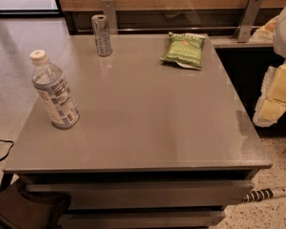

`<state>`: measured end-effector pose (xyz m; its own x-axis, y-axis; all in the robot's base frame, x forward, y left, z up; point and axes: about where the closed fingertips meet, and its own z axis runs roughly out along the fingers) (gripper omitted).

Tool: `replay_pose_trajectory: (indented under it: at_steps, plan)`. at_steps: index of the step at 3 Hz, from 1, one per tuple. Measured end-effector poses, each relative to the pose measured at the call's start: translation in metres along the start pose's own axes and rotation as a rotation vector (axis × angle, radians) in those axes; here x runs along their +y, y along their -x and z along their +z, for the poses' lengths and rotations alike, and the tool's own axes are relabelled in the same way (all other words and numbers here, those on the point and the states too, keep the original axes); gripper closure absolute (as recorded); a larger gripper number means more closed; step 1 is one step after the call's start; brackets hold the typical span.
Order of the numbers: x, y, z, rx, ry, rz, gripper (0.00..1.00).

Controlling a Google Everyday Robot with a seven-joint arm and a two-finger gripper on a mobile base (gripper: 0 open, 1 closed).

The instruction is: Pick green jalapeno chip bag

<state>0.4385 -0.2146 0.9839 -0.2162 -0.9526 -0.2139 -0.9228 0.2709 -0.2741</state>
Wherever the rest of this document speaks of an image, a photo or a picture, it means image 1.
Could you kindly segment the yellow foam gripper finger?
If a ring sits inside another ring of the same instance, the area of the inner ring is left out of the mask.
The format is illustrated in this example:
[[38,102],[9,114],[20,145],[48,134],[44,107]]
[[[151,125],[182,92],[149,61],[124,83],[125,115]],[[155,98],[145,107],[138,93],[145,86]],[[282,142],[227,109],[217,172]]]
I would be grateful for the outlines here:
[[272,40],[278,16],[270,19],[265,25],[257,29],[253,38]]
[[270,127],[286,112],[286,61],[278,68],[268,68],[260,91],[253,122],[257,127]]

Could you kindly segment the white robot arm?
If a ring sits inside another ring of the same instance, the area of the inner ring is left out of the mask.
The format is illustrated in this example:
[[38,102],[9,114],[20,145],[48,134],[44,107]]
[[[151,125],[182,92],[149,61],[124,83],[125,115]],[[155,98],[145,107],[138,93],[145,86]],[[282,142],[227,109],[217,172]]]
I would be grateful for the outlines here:
[[286,7],[274,22],[274,51],[285,61],[278,68],[270,66],[264,74],[253,117],[254,124],[263,128],[276,124],[286,112]]

